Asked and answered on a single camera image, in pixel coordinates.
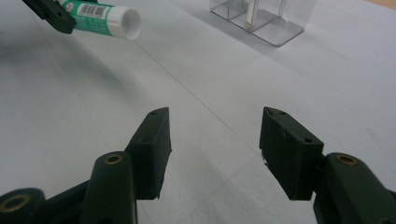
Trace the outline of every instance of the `white table surface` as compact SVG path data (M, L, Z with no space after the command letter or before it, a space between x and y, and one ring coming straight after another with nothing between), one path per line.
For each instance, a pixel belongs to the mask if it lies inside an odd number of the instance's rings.
M206 0L106 0L134 7L136 41L54 31L22 1L0 7L0 195L52 197L124 150L169 106L173 153L139 223L316 223L263 165L262 109L299 120L396 190L396 10L319 0L306 31L273 48Z

